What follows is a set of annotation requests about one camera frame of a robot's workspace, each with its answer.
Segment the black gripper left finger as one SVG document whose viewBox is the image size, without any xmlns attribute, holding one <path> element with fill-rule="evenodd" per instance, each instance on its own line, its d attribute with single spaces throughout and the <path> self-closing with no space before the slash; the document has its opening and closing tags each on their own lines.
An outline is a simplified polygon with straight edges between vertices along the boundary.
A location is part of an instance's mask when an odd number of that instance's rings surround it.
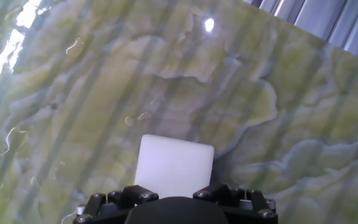
<svg viewBox="0 0 358 224">
<path fill-rule="evenodd" d="M 93 194 L 77 207 L 73 224 L 124 224 L 136 205 L 159 199 L 159 195 L 139 185 L 127 186 L 107 194 Z"/>
</svg>

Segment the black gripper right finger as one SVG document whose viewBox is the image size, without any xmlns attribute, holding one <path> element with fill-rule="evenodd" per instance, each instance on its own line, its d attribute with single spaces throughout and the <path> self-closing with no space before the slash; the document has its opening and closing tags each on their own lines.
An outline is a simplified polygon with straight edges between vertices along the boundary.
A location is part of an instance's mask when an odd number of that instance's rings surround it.
<svg viewBox="0 0 358 224">
<path fill-rule="evenodd" d="M 275 201 L 260 190 L 214 184 L 195 192 L 193 198 L 217 205 L 229 224 L 278 224 Z"/>
</svg>

